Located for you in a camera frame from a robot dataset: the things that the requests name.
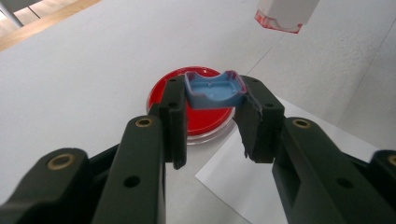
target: wooden edge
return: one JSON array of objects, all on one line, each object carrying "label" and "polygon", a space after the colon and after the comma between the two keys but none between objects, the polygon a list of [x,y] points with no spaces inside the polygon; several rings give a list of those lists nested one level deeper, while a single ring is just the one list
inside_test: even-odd
[{"label": "wooden edge", "polygon": [[43,19],[29,23],[8,35],[0,37],[0,51],[8,49],[9,47],[22,42],[22,40],[49,28],[51,25],[54,25],[59,21],[62,21],[80,12],[81,10],[98,3],[99,1],[101,0],[77,0],[76,2],[63,7],[58,11],[55,11],[54,13],[49,14]]}]

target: brass screw insert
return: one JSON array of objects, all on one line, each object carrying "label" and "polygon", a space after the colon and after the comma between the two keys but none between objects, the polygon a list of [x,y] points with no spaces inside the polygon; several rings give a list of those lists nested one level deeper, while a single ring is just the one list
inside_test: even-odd
[{"label": "brass screw insert", "polygon": [[73,154],[65,153],[52,158],[48,163],[48,167],[50,170],[62,170],[63,168],[71,165],[75,158],[76,157]]},{"label": "brass screw insert", "polygon": [[388,161],[390,162],[390,164],[396,166],[396,155],[388,156]]},{"label": "brass screw insert", "polygon": [[295,119],[293,121],[293,124],[299,128],[302,128],[302,129],[309,129],[309,127],[311,127],[311,123],[309,123],[308,121],[306,121],[304,119]]},{"label": "brass screw insert", "polygon": [[152,124],[152,119],[144,118],[144,119],[139,119],[135,125],[139,128],[147,128],[151,126]]}]

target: white paper sheet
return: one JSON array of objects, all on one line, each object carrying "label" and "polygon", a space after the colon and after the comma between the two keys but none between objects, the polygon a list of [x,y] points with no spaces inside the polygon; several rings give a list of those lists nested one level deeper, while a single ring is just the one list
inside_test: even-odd
[{"label": "white paper sheet", "polygon": [[[344,152],[364,161],[377,148],[316,118],[284,100],[286,117],[302,117],[316,122]],[[236,131],[196,177],[251,223],[287,223],[272,175],[272,164],[256,164],[244,157],[244,147]]]}]

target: red petri dish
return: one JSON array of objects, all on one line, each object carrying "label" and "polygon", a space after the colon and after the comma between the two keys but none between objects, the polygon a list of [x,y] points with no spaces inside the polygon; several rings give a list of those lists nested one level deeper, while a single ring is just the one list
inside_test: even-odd
[{"label": "red petri dish", "polygon": [[[219,74],[219,72],[213,69],[201,66],[184,67],[168,73],[162,77],[151,90],[148,96],[147,111],[149,111],[152,104],[159,103],[163,98],[163,90],[168,79],[184,75],[188,71],[197,72],[204,77],[215,77]],[[187,105],[189,144],[198,144],[215,138],[217,133],[221,133],[223,129],[229,126],[228,123],[232,119],[232,116],[232,108],[193,110]]]}]

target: blue object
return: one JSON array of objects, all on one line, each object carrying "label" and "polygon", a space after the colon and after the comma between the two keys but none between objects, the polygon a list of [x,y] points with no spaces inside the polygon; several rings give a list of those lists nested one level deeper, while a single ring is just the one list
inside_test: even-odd
[{"label": "blue object", "polygon": [[247,92],[244,81],[235,71],[226,71],[216,77],[187,72],[184,78],[187,98],[193,109],[238,106]]}]

